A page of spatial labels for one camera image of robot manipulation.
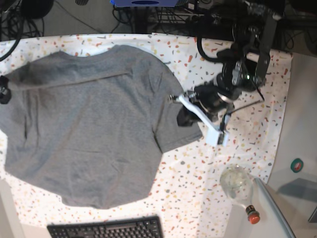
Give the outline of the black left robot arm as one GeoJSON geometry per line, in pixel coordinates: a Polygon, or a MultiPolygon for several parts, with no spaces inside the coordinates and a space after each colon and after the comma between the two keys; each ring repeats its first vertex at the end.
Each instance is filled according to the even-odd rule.
{"type": "Polygon", "coordinates": [[[265,84],[270,49],[284,10],[283,0],[239,0],[217,4],[197,19],[198,52],[204,60],[222,64],[222,70],[215,79],[185,94],[212,122],[222,110],[226,115],[234,113],[234,102],[242,92],[258,92],[265,84]],[[220,26],[231,30],[233,44],[210,57],[203,49],[203,37],[217,19],[220,26]]]}

